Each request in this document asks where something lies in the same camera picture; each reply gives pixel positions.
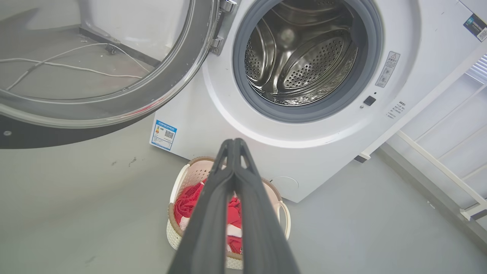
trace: white cloth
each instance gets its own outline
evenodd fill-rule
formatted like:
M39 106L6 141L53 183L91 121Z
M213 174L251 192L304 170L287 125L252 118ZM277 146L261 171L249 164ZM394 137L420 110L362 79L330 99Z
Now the white cloth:
M228 224L226 225L226 234L228 236L235 236L235 237L242 238L242 229L234 225Z
M189 224L189 218L182 216L181 221L179 222L179 227L181 228L182 231L186 229L187 224Z

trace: red clothing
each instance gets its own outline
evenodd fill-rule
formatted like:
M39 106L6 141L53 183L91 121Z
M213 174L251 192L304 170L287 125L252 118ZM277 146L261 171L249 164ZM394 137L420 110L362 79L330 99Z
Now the red clothing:
M206 179L194 186L184 188L182 194L174 203L174 217L178 225L181 222L181 217L191 217L205 182ZM242 228L242 207L238 198L233 197L228 203L226 219L228 225ZM227 236L227 244L233 253L242 253L242 238L229 235Z

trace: laundry basket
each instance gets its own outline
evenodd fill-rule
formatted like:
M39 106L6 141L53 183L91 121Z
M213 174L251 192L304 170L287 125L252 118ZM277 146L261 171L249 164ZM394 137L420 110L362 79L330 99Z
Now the laundry basket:
M179 243L181 242L181 238L184 234L183 230L179 227L174 217L174 203L179 195L181 195L185 187L196 185L208 177L211 167L213 166L213 162L214 159L211 157L195 158L181 169L178 177L176 178L176 182L174 183L174 186L172 188L171 197L169 198L169 220L166 228L169 244L174 249L178 248ZM280 220L279 208L282 207L285 212L286 228L284 230L284 235L286 236L286 239L288 239L291 232L291 216L289 214L289 210L283 203L281 195L279 194L277 189L265 179L262 179L262 182L271 201L271 205L276 212L277 219ZM233 269L243 268L241 254L227 252L226 256L226 267Z

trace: white cable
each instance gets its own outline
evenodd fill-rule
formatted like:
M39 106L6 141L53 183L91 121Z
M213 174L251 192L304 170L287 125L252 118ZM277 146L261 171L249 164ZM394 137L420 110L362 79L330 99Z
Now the white cable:
M42 62L42 61L31 60L31 59L26 59L26 58L0 59L0 63L12 62L12 61L27 61L27 62L32 62L32 63L41 63ZM130 78L138 78L138 79L142 78L140 76L135 76L135 75L113 75L113 74L108 74L108 73L104 73L104 72L93 70L93 69L75 67L75 66L70 66L70 65L65 65L65 64L58 64L58 63L51 63L51 62L44 62L44 64L51 65L51 66L58 66L58 67L66 67L66 68L82 70L82 71L90 71L90 72L94 72L94 73L98 73L98 74L102 74L102 75L110 76L110 77L130 77Z
M78 50L78 49L82 49L82 48L86 48L86 47L90 47L90 46L96 46L96 45L110 45L110 46L113 46L115 48L117 48L118 50L120 50L121 52L123 52L124 54L126 54L128 57L130 57L132 60L134 60L141 68L143 68L144 70L146 70L147 72L150 72L148 69L146 69L144 66L142 66L139 62L137 62L137 60L135 60L132 56L130 56L128 53L126 53L125 51L123 51L121 48L113 45L113 44L110 44L110 43L96 43L96 44L89 44L89 45L84 45L84 46L81 46L81 47L78 47L78 48L74 48L72 50L68 50L66 52L63 52L63 53L60 53L56 56L53 56L53 57L50 57L50 58L47 58L46 60L44 61L41 61L40 63L37 63L35 64L33 67L31 67L30 69L28 69L26 72L24 72L13 84L11 84L8 88L6 88L7 91L9 91L10 89L12 89L15 85L17 85L20 81L22 81L22 79L24 79L24 77L27 76L27 74L29 74L32 70L36 69L37 67L39 67L40 65L44 64L45 62L47 61L50 61L54 58L57 58L61 55L64 55L66 53L69 53L69 52L72 52L74 50Z

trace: blue label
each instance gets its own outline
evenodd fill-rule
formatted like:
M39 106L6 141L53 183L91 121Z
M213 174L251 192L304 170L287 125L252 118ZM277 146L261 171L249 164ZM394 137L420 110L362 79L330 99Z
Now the blue label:
M154 130L152 132L151 143L170 151L174 138L176 137L176 131L177 128L156 120Z

